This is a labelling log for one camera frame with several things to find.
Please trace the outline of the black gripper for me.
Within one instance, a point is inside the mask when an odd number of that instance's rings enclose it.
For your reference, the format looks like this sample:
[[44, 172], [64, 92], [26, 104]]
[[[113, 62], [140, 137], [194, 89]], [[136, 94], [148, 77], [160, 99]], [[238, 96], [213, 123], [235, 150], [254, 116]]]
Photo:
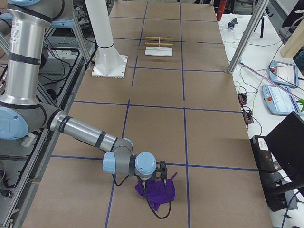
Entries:
[[155, 176], [151, 176], [150, 178], [144, 178], [139, 175], [137, 175], [136, 178], [138, 179], [143, 188], [146, 188], [148, 181], [155, 181], [157, 179]]

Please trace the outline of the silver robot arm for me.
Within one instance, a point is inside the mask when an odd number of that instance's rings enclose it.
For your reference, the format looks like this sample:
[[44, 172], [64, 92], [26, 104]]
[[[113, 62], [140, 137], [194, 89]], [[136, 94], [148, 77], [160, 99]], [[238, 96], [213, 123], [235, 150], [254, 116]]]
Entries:
[[135, 155], [129, 139], [89, 126], [36, 98], [45, 29], [73, 27], [72, 1], [10, 0], [7, 9], [12, 28], [5, 91], [0, 97], [1, 139], [16, 140], [40, 128], [58, 131], [103, 150], [104, 172], [127, 174], [141, 181], [155, 179], [153, 154]]

